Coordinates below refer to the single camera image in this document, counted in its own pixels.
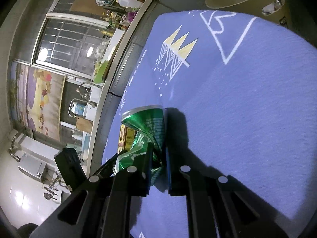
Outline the crushed green soda can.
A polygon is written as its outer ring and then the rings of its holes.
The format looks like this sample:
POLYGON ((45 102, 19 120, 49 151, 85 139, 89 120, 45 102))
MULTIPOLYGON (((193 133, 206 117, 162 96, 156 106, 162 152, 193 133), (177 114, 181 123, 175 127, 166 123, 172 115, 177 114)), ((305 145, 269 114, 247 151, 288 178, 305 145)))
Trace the crushed green soda can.
POLYGON ((136 131, 136 136, 129 151, 117 157, 113 173, 134 165, 145 156, 148 145, 153 145, 152 166, 150 168, 150 185, 154 185, 162 168, 162 154, 166 133, 166 113, 160 105, 141 106, 124 112, 121 123, 136 131))

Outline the steel kitchen faucet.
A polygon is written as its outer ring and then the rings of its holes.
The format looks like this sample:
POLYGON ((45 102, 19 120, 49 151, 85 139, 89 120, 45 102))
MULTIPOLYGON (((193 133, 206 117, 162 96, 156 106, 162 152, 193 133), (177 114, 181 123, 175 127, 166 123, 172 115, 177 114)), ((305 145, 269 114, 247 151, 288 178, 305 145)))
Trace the steel kitchen faucet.
POLYGON ((76 89, 76 92, 80 94, 80 96, 85 99, 85 100, 89 100, 90 97, 91 97, 91 89, 92 87, 95 87, 95 88, 99 88, 101 89, 102 87, 98 84, 95 84, 93 82, 82 82, 79 87, 76 89))

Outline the yellow red carton box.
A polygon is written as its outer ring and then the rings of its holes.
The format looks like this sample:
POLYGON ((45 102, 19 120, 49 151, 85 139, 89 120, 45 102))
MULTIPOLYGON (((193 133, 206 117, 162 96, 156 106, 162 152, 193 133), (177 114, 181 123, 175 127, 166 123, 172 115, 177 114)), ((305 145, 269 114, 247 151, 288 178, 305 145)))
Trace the yellow red carton box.
POLYGON ((123 124, 120 126, 119 142, 118 142, 118 154, 122 151, 129 151, 132 147, 136 131, 123 124))

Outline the purple patterned table mat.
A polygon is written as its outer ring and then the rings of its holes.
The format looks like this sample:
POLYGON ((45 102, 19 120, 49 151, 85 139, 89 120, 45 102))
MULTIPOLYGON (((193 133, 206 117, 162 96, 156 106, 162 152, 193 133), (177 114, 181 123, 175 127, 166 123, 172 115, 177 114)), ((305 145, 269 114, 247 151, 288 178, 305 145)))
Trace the purple patterned table mat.
POLYGON ((147 105, 166 108, 178 159, 233 176, 289 237, 300 235, 316 210, 313 45, 248 14, 162 14, 124 86, 104 161, 121 115, 147 105))

